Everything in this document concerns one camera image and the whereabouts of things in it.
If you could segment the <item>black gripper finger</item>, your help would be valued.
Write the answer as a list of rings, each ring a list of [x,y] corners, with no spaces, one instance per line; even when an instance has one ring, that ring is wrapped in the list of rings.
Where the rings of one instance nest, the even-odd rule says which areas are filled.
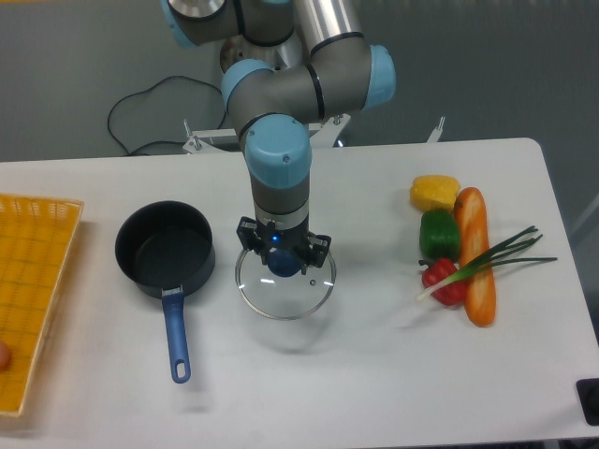
[[[321,268],[328,257],[331,237],[309,233],[299,247],[300,272],[307,273],[308,268]]]
[[[260,257],[263,266],[268,264],[270,244],[266,235],[266,227],[246,216],[242,216],[237,225],[236,234],[246,252],[253,252]]]

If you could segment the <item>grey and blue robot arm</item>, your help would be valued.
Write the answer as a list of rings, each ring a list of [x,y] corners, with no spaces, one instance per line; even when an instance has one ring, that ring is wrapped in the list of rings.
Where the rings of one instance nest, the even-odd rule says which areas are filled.
[[[391,55],[366,41],[349,1],[166,1],[162,9],[183,46],[239,37],[259,50],[225,68],[221,83],[255,208],[237,233],[279,277],[321,267],[330,239],[309,229],[308,126],[389,101]]]

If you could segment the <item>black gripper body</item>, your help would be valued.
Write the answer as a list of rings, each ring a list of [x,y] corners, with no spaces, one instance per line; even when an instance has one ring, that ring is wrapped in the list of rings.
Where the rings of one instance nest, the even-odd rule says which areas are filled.
[[[289,229],[280,229],[276,225],[264,225],[256,222],[256,246],[253,251],[257,254],[267,254],[272,249],[285,250],[298,256],[307,254],[309,241],[309,217],[300,224]]]

